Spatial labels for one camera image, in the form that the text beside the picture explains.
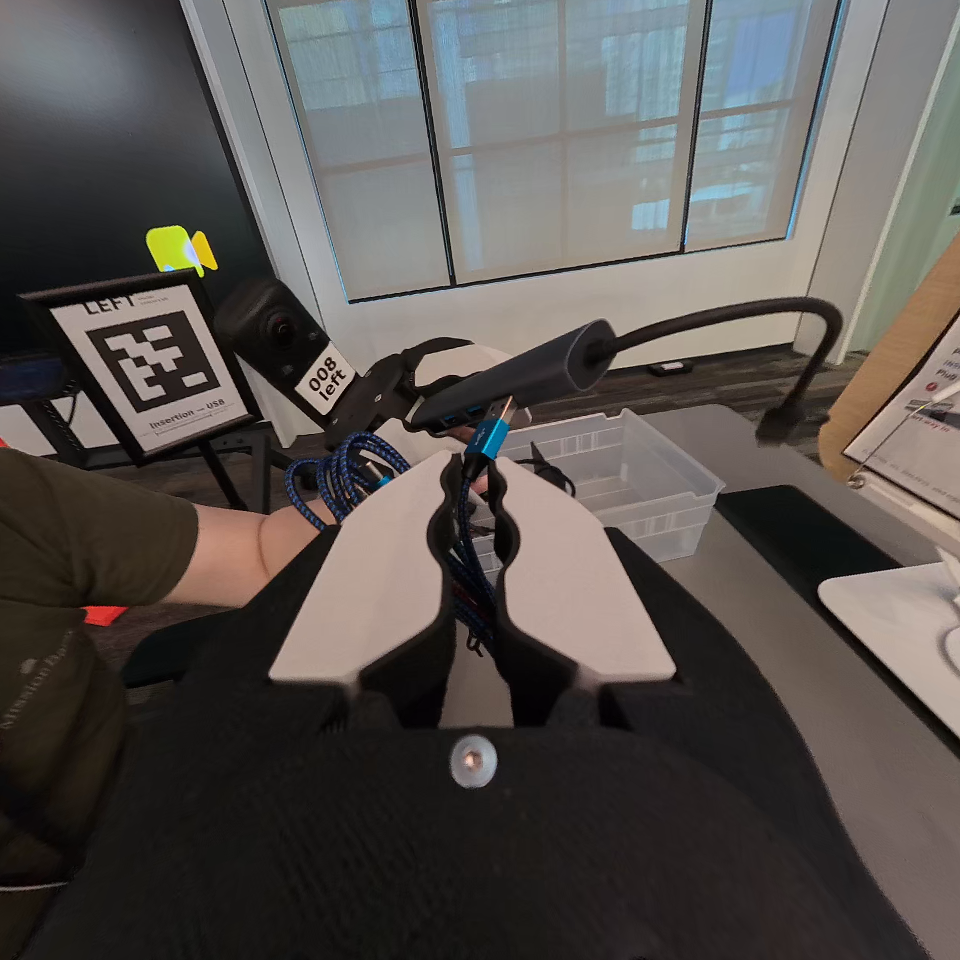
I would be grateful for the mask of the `clear plastic bin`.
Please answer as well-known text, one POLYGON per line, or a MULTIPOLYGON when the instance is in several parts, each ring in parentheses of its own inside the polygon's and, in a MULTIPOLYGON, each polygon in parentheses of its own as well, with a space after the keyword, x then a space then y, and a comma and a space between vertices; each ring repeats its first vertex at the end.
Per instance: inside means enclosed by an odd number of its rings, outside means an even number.
POLYGON ((576 500, 654 561, 692 556, 725 483, 630 410, 511 430, 499 455, 531 471, 538 452, 576 500))

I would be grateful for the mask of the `grey metal USB hub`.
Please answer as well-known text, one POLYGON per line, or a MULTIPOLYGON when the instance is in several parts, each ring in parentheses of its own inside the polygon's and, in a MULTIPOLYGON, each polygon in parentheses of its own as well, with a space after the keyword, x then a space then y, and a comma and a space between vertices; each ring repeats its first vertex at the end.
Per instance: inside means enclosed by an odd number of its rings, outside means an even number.
POLYGON ((498 402, 526 408, 589 391, 610 367, 615 339, 609 322, 595 319, 431 395, 408 425, 441 435, 478 426, 498 402))

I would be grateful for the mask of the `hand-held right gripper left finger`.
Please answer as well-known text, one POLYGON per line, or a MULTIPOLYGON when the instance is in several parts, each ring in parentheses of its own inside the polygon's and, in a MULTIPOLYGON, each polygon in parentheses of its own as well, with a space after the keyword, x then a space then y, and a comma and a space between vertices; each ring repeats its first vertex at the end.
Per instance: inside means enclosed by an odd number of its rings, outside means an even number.
POLYGON ((437 709, 456 646, 447 558, 460 481, 460 457, 439 451, 342 522, 270 666, 273 683, 437 709))

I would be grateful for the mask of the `instruction poster board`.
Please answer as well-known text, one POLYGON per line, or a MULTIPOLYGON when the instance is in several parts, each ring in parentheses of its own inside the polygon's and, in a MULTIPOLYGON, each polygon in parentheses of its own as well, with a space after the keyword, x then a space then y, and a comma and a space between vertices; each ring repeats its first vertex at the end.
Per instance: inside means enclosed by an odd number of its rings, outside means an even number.
POLYGON ((955 237, 819 433, 822 466, 853 486, 876 477, 958 521, 959 240, 955 237))

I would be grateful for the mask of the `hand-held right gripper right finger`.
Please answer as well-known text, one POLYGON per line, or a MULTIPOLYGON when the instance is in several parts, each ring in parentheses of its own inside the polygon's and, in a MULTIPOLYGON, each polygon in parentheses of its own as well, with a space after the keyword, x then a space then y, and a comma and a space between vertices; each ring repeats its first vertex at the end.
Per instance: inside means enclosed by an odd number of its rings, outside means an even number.
POLYGON ((499 457, 487 471, 494 664, 514 710, 552 710, 567 690, 667 682, 677 667, 600 520, 499 457))

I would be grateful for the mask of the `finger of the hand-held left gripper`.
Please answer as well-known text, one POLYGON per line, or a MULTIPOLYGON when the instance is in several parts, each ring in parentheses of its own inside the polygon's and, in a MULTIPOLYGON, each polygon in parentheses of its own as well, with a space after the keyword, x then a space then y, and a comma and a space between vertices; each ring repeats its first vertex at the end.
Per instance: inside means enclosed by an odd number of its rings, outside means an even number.
POLYGON ((467 340, 428 340, 402 351, 402 395, 430 398, 511 359, 499 349, 467 340))

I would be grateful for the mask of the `person's left forearm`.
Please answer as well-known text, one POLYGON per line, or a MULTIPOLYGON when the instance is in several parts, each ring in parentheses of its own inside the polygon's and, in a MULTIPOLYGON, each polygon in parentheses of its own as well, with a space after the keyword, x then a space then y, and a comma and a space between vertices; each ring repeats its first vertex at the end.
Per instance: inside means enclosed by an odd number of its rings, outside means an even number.
POLYGON ((192 556, 162 603, 245 606, 267 585, 257 589, 258 526, 267 515, 200 505, 194 510, 198 527, 192 556))

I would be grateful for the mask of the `black white marker sign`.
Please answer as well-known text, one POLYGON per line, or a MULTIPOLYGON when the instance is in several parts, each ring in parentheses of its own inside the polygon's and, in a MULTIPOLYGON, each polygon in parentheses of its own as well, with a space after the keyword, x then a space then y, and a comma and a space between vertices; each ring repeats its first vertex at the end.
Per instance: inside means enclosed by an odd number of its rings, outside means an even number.
POLYGON ((213 442, 260 421, 212 327, 192 268, 19 294, 30 320, 136 467, 198 450, 227 504, 247 510, 213 442))

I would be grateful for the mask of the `person's left hand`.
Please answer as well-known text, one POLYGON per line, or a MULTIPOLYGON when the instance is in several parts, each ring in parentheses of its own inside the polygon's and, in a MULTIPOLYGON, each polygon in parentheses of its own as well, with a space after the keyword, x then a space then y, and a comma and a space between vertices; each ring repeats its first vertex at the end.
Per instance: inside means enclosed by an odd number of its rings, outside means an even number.
POLYGON ((323 529, 294 506, 277 510, 263 518, 256 534, 259 563, 257 589, 260 590, 282 571, 323 529))

